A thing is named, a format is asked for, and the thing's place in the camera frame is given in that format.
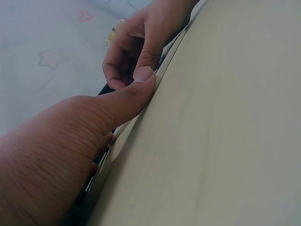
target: fingernail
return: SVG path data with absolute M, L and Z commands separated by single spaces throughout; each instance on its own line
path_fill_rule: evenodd
M 137 70 L 135 71 L 135 73 L 133 75 L 134 82 L 135 81 L 139 81 L 139 82 L 147 81 L 152 76 L 153 73 L 154 73 L 154 71 L 150 67 L 139 67 L 139 68 L 137 68 Z

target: pink heart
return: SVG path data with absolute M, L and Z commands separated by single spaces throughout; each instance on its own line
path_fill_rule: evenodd
M 79 21 L 81 22 L 88 22 L 89 20 L 92 20 L 94 18 L 94 16 L 92 16 L 88 12 L 80 11 L 79 13 L 80 13 Z

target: hand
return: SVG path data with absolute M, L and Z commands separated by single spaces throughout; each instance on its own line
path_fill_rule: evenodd
M 117 30 L 103 72 L 108 85 L 121 89 L 142 66 L 155 70 L 163 47 L 189 22 L 196 0 L 155 0 Z
M 56 225 L 76 199 L 113 128 L 135 117 L 155 88 L 134 82 L 98 97 L 66 99 L 0 138 L 0 225 Z

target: ring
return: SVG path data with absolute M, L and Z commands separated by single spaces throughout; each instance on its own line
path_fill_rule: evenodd
M 114 39 L 115 36 L 115 32 L 117 31 L 117 28 L 124 22 L 125 20 L 120 19 L 119 21 L 117 21 L 117 24 L 115 25 L 115 27 L 113 27 L 113 29 L 110 31 L 108 38 L 105 40 L 105 46 L 106 47 L 110 47 L 109 43 Z

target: beige guitar body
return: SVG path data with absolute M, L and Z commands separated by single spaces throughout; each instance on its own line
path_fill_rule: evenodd
M 110 152 L 90 226 L 301 225 L 301 2 L 209 0 Z

